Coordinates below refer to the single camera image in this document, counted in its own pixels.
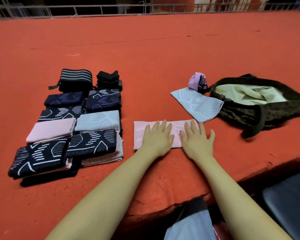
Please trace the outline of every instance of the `dark green bag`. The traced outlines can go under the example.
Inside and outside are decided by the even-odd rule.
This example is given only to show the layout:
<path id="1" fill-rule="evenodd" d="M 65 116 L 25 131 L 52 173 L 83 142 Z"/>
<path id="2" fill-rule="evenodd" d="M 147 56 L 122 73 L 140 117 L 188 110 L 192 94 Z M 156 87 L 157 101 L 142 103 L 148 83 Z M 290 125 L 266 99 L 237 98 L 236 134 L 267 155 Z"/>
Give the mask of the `dark green bag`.
<path id="1" fill-rule="evenodd" d="M 282 92 L 288 101 L 261 105 L 239 104 L 215 91 L 217 86 L 224 84 L 274 87 Z M 209 87 L 206 92 L 211 92 L 210 96 L 224 101 L 218 116 L 243 128 L 241 135 L 244 138 L 255 136 L 262 130 L 275 128 L 286 120 L 300 116 L 300 93 L 278 81 L 257 78 L 252 74 L 223 78 Z"/>

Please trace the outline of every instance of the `red tablecloth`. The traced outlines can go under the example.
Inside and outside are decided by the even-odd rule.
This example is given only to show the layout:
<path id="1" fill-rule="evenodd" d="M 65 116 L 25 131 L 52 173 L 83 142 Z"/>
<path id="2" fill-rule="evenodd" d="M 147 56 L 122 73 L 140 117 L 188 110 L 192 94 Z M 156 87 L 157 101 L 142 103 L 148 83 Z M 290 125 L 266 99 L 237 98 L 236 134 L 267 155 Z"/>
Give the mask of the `red tablecloth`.
<path id="1" fill-rule="evenodd" d="M 170 95 L 195 72 L 209 85 L 252 73 L 300 92 L 300 12 L 153 15 L 0 21 L 0 239 L 44 239 L 121 162 L 80 169 L 74 178 L 19 186 L 7 171 L 44 109 L 62 68 L 118 70 L 123 81 L 124 159 L 133 121 L 187 120 Z M 300 157 L 300 118 L 244 141 L 219 118 L 214 156 L 236 180 Z M 166 214 L 209 187 L 182 149 L 145 174 L 122 228 Z"/>

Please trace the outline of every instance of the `light green fabric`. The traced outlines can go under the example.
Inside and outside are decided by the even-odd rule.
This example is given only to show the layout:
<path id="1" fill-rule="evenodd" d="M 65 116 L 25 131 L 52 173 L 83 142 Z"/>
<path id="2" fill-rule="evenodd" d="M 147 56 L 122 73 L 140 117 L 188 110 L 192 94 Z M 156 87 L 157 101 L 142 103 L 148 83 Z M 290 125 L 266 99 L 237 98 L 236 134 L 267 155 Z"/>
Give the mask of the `light green fabric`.
<path id="1" fill-rule="evenodd" d="M 287 101 L 282 92 L 274 87 L 224 84 L 216 87 L 217 93 L 223 94 L 239 104 L 255 105 Z"/>

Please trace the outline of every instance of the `forearm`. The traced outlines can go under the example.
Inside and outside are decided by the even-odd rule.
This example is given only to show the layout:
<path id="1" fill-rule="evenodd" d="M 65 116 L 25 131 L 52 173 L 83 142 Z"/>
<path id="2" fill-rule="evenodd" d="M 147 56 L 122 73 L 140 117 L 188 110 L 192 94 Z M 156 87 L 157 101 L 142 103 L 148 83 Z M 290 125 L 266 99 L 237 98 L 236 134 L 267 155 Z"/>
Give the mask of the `forearm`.
<path id="1" fill-rule="evenodd" d="M 206 176 L 235 240 L 291 240 L 213 157 L 200 158 L 196 163 Z"/>
<path id="2" fill-rule="evenodd" d="M 155 155 L 140 148 L 85 196 L 49 234 L 48 239 L 110 239 Z"/>

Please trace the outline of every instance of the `person's right arm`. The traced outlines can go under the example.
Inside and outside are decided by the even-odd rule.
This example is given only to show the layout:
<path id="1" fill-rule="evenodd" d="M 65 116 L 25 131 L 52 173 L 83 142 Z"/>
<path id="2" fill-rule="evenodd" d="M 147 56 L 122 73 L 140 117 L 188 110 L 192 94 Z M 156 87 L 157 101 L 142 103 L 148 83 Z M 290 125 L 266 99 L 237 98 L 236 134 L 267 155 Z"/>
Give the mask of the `person's right arm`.
<path id="1" fill-rule="evenodd" d="M 180 131 L 182 147 L 206 176 L 220 211 L 235 240 L 292 240 L 292 238 L 256 204 L 224 171 L 212 156 L 214 131 L 207 139 L 204 125 L 200 132 L 191 122 Z"/>

